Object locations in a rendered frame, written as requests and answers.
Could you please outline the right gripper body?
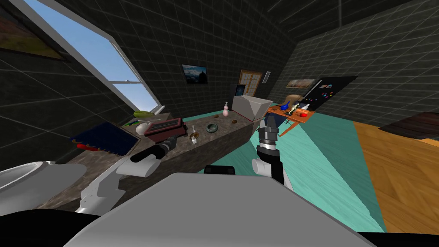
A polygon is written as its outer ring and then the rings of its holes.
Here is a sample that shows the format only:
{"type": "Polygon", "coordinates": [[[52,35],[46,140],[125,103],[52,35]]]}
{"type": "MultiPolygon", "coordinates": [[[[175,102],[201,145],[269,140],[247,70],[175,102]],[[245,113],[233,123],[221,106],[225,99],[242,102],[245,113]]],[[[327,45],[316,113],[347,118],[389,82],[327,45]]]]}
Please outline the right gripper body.
{"type": "Polygon", "coordinates": [[[279,129],[275,127],[259,127],[259,144],[276,145],[279,129]]]}

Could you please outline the dark red toaster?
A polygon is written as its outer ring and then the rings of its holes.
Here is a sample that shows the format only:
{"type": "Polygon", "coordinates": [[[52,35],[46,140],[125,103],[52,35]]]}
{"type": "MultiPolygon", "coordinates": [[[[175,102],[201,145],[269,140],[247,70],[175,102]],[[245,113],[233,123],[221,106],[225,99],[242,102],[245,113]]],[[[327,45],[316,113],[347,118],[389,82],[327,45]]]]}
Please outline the dark red toaster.
{"type": "Polygon", "coordinates": [[[144,132],[144,136],[158,144],[172,136],[187,137],[187,126],[182,118],[152,123],[144,132]]]}

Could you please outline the orange wooden table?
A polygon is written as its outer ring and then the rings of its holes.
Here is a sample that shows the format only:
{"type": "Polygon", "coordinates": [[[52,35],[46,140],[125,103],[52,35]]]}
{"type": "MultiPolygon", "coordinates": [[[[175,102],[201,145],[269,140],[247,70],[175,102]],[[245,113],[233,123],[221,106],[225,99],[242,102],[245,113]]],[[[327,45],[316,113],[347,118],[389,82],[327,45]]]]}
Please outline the orange wooden table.
{"type": "Polygon", "coordinates": [[[288,109],[282,110],[280,105],[270,106],[269,109],[267,110],[267,113],[273,113],[273,114],[281,116],[281,117],[286,117],[286,119],[288,121],[292,122],[291,126],[289,126],[283,133],[281,133],[279,135],[279,137],[284,136],[285,134],[288,133],[288,131],[292,130],[294,127],[296,127],[300,123],[306,123],[315,113],[315,111],[308,111],[308,110],[301,109],[301,108],[293,111],[291,113],[291,115],[287,114],[289,112],[290,112],[290,110],[288,110],[288,109]]]}

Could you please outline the grey box sink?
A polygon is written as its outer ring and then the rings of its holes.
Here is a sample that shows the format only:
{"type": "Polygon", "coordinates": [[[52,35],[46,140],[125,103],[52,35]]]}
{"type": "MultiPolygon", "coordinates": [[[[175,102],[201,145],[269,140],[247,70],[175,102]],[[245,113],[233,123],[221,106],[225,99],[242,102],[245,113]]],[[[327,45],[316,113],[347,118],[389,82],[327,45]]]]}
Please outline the grey box sink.
{"type": "Polygon", "coordinates": [[[273,101],[253,96],[234,96],[232,110],[242,117],[256,121],[263,118],[273,101]]]}

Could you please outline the tan wooden chair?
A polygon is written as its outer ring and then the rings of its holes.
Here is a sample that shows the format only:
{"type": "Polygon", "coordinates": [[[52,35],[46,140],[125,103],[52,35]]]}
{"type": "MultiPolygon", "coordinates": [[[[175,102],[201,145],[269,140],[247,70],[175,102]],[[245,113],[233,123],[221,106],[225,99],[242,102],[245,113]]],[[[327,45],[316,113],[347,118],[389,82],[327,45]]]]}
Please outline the tan wooden chair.
{"type": "Polygon", "coordinates": [[[293,103],[295,103],[297,101],[301,101],[302,99],[303,99],[302,95],[291,94],[285,98],[284,102],[278,104],[278,106],[283,106],[283,105],[288,103],[288,107],[291,107],[293,105],[293,103]]]}

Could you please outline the black fridge with magnets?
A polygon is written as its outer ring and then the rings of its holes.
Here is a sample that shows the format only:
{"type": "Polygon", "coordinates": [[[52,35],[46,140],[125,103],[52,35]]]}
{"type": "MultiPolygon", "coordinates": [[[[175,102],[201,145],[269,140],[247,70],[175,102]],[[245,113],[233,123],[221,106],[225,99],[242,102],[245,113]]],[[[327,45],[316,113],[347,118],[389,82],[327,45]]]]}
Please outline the black fridge with magnets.
{"type": "Polygon", "coordinates": [[[341,91],[358,76],[323,77],[303,95],[300,104],[309,105],[308,110],[315,111],[337,92],[341,91]]]}

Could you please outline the dark blue dish mat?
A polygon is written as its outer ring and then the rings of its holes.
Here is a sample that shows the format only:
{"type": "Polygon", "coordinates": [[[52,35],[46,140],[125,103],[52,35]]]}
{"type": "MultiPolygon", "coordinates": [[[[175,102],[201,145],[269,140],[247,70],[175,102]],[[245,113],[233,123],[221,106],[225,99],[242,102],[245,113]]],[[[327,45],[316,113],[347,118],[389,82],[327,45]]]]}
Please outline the dark blue dish mat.
{"type": "Polygon", "coordinates": [[[110,122],[104,122],[77,134],[71,138],[71,141],[76,145],[82,143],[109,154],[125,156],[140,141],[140,138],[110,122]]]}

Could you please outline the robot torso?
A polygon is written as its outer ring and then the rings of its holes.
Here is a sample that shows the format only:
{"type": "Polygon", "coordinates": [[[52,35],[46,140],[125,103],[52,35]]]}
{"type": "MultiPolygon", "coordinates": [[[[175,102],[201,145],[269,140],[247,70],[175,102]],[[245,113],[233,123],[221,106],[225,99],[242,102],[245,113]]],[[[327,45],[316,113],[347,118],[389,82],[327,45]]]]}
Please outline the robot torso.
{"type": "Polygon", "coordinates": [[[269,177],[175,173],[64,247],[376,247],[269,177]]]}

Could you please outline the white framed window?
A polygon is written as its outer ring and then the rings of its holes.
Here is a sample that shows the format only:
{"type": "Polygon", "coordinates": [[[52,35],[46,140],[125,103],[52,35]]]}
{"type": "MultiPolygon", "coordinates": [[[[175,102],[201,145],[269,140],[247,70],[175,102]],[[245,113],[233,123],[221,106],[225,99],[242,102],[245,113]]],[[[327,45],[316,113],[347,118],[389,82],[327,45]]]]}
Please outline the white framed window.
{"type": "Polygon", "coordinates": [[[55,0],[7,0],[133,110],[164,110],[115,39],[55,0]]]}

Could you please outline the dark brown table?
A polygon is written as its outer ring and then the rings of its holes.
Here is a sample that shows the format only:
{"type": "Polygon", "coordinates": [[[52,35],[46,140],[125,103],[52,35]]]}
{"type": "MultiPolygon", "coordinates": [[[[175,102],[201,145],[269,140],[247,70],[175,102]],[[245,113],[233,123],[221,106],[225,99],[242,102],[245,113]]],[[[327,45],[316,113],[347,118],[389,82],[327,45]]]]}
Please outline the dark brown table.
{"type": "Polygon", "coordinates": [[[403,120],[382,126],[382,131],[410,139],[439,140],[439,113],[422,112],[403,120]]]}

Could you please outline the white round basin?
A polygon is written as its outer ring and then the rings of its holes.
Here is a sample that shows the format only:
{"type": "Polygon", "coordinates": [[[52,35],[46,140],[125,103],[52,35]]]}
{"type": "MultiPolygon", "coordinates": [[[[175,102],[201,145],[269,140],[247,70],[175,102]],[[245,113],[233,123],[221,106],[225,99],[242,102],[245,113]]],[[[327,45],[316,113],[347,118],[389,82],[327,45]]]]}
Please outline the white round basin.
{"type": "Polygon", "coordinates": [[[87,171],[77,163],[26,163],[0,172],[0,216],[33,209],[70,187],[87,171]]]}

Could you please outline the pale orange wall picture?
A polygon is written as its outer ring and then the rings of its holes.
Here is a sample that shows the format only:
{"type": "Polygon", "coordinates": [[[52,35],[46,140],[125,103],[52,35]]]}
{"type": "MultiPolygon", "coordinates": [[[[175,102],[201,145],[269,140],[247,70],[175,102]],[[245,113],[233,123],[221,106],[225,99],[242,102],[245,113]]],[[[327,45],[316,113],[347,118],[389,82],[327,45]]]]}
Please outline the pale orange wall picture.
{"type": "Polygon", "coordinates": [[[301,88],[306,89],[315,83],[316,79],[313,80],[291,80],[288,82],[286,88],[301,88]]]}

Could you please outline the blue sky wall picture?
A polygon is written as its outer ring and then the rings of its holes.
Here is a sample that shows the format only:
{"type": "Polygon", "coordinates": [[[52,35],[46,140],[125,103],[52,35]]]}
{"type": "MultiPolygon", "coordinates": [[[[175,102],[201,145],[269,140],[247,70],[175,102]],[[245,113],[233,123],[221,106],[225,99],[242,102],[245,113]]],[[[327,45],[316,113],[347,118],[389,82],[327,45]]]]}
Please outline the blue sky wall picture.
{"type": "Polygon", "coordinates": [[[183,73],[188,84],[207,84],[207,69],[204,66],[182,64],[183,73]]]}

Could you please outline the brown landscape wall picture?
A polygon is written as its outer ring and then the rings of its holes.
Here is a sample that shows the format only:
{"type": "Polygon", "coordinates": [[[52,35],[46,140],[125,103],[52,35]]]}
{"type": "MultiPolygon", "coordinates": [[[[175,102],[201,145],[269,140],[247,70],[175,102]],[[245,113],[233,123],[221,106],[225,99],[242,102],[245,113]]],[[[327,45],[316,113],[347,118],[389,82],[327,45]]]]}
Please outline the brown landscape wall picture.
{"type": "Polygon", "coordinates": [[[65,61],[58,51],[38,37],[13,15],[0,9],[0,51],[65,61]]]}

